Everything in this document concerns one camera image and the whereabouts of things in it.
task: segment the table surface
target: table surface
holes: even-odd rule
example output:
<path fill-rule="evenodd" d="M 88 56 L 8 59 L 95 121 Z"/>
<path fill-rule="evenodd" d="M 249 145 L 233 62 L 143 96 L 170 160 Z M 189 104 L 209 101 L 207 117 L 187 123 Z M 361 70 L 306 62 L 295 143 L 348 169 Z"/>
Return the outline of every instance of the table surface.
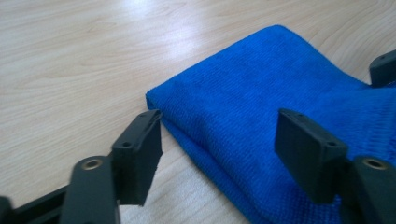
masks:
<path fill-rule="evenodd" d="M 20 206 L 66 185 L 147 110 L 148 90 L 272 24 L 365 82 L 396 49 L 393 0 L 1 1 L 0 195 Z M 162 135 L 146 205 L 122 206 L 123 223 L 247 223 Z"/>

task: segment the metal screw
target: metal screw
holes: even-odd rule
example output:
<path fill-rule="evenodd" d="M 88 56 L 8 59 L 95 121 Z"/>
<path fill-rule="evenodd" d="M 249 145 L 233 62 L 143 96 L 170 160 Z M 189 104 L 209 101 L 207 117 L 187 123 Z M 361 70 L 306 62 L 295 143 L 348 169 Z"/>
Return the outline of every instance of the metal screw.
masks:
<path fill-rule="evenodd" d="M 382 162 L 382 161 L 378 161 L 376 159 L 371 159 L 371 158 L 367 158 L 363 160 L 363 163 L 373 169 L 376 170 L 386 170 L 388 169 L 388 166 Z"/>
<path fill-rule="evenodd" d="M 101 160 L 93 159 L 93 160 L 84 162 L 81 165 L 81 167 L 82 167 L 83 170 L 93 170 L 93 169 L 96 169 L 99 166 L 101 166 L 102 163 L 103 162 Z"/>

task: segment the wooden table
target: wooden table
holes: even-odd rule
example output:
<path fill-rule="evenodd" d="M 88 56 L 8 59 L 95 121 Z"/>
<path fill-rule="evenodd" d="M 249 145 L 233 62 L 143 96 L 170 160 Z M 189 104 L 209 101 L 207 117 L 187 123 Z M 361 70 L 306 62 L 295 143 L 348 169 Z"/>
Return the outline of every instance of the wooden table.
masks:
<path fill-rule="evenodd" d="M 396 49 L 393 0 L 1 1 L 0 195 L 20 206 L 66 185 L 147 110 L 148 90 L 276 23 L 365 82 Z M 246 223 L 162 131 L 146 205 L 123 206 L 123 223 Z"/>

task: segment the black plastic bracket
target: black plastic bracket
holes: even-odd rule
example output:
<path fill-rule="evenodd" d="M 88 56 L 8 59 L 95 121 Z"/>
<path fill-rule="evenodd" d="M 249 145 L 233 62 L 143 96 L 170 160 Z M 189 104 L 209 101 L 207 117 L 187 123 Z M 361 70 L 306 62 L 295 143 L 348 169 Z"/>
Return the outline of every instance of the black plastic bracket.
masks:
<path fill-rule="evenodd" d="M 13 209 L 0 197 L 0 224 L 120 223 L 119 204 L 143 205 L 162 152 L 159 110 L 142 113 L 107 157 L 75 165 L 69 186 Z"/>
<path fill-rule="evenodd" d="M 372 87 L 383 87 L 396 81 L 396 50 L 381 55 L 370 64 Z"/>
<path fill-rule="evenodd" d="M 378 158 L 350 161 L 347 145 L 309 117 L 280 109 L 276 154 L 314 203 L 342 199 L 346 224 L 396 223 L 396 169 Z"/>

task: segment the blue towel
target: blue towel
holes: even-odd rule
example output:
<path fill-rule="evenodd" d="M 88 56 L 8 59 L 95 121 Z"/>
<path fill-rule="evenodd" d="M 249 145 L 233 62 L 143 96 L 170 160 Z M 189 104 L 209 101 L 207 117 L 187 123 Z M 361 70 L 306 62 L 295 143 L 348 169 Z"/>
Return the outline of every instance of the blue towel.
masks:
<path fill-rule="evenodd" d="M 277 110 L 299 111 L 349 146 L 396 163 L 396 88 L 372 89 L 283 26 L 260 30 L 147 93 L 149 109 L 253 223 L 339 223 L 274 152 Z"/>

